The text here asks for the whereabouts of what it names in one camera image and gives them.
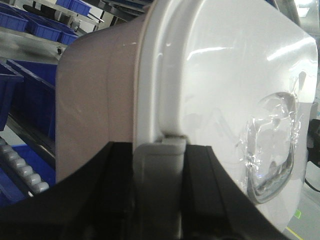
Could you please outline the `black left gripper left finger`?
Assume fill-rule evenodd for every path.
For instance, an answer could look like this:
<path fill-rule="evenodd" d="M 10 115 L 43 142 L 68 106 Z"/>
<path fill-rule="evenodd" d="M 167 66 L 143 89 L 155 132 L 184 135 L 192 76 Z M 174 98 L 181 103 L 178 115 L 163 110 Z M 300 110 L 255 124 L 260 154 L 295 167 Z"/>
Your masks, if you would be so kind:
<path fill-rule="evenodd" d="M 48 190 L 0 211 L 3 240 L 128 240 L 134 211 L 133 153 L 109 142 Z"/>

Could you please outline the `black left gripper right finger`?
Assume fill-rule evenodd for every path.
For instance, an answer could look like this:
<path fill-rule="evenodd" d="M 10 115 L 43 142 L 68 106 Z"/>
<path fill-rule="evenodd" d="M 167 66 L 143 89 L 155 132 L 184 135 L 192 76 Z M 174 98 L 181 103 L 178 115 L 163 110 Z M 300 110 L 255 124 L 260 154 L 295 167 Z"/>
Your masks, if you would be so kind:
<path fill-rule="evenodd" d="M 210 146 L 186 146 L 181 221 L 184 240 L 287 239 L 233 182 Z"/>

